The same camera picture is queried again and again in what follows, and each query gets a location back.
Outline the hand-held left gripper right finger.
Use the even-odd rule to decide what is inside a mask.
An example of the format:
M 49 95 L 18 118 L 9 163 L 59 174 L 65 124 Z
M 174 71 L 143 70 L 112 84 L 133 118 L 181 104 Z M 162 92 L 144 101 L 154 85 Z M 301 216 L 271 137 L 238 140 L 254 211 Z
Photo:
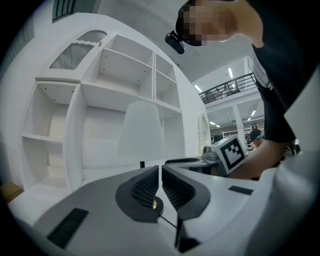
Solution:
M 162 189 L 170 200 L 162 253 L 246 253 L 265 207 L 265 176 L 259 181 L 210 176 L 162 167 Z

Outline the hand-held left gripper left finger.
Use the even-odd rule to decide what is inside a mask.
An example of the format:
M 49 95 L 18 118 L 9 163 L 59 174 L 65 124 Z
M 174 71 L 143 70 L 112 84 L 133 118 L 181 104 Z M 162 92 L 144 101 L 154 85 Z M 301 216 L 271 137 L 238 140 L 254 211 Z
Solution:
M 153 210 L 159 167 L 98 179 L 48 209 L 34 229 L 76 256 L 178 256 Z

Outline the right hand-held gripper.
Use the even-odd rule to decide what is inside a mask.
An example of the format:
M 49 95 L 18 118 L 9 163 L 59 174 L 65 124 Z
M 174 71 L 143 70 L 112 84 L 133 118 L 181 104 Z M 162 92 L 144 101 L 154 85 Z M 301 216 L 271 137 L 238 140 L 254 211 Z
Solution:
M 222 140 L 205 146 L 202 152 L 202 159 L 198 157 L 169 159 L 166 165 L 177 167 L 206 167 L 218 165 L 217 175 L 230 175 L 240 167 L 246 160 L 246 151 L 240 142 L 237 134 L 227 136 Z

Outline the white table lamp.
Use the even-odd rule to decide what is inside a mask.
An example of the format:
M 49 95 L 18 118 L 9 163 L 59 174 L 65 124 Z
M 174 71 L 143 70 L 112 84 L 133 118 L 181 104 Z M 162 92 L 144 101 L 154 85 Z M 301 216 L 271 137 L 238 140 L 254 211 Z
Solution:
M 128 105 L 118 142 L 117 157 L 140 164 L 138 174 L 122 183 L 115 195 L 119 208 L 132 220 L 155 223 L 163 205 L 156 201 L 159 166 L 145 163 L 164 158 L 160 116 L 155 104 L 136 101 Z

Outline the person's right forearm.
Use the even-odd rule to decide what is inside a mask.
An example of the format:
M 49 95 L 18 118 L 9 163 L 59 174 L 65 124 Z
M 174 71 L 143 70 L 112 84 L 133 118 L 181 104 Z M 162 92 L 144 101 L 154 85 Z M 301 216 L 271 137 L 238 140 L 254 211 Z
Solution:
M 248 180 L 258 177 L 263 171 L 272 168 L 285 154 L 288 143 L 264 140 L 262 144 L 235 169 L 229 177 Z

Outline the black balcony railing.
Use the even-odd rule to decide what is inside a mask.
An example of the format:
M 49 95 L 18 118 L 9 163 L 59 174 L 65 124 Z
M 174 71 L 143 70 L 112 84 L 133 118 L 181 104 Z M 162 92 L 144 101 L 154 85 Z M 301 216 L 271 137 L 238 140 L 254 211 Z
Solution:
M 256 87 L 256 76 L 251 72 L 203 91 L 199 94 L 199 97 L 206 105 Z

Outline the brown cardboard box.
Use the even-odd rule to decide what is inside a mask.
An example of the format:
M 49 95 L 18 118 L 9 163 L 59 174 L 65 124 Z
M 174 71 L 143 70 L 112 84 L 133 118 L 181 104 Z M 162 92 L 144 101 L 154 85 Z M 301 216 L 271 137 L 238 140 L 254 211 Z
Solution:
M 9 204 L 24 191 L 18 185 L 9 182 L 0 186 L 0 193 L 6 204 Z

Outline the white shelf hutch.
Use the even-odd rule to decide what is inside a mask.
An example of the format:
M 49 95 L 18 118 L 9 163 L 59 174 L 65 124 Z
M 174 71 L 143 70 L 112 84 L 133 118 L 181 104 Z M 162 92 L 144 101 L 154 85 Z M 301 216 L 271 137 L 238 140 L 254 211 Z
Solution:
M 35 78 L 20 130 L 25 190 L 69 193 L 84 181 L 139 164 L 117 150 L 129 104 L 159 112 L 165 154 L 185 156 L 175 69 L 151 49 L 117 33 L 87 31 L 54 54 Z

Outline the person's black shirt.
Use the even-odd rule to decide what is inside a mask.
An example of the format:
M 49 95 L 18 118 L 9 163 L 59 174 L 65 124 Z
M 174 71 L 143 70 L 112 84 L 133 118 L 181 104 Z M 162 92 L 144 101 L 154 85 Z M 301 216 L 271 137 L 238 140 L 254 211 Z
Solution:
M 253 72 L 264 104 L 265 139 L 288 143 L 295 139 L 284 114 L 320 62 L 313 43 L 320 32 L 316 0 L 247 0 L 259 14 L 263 47 L 252 48 Z

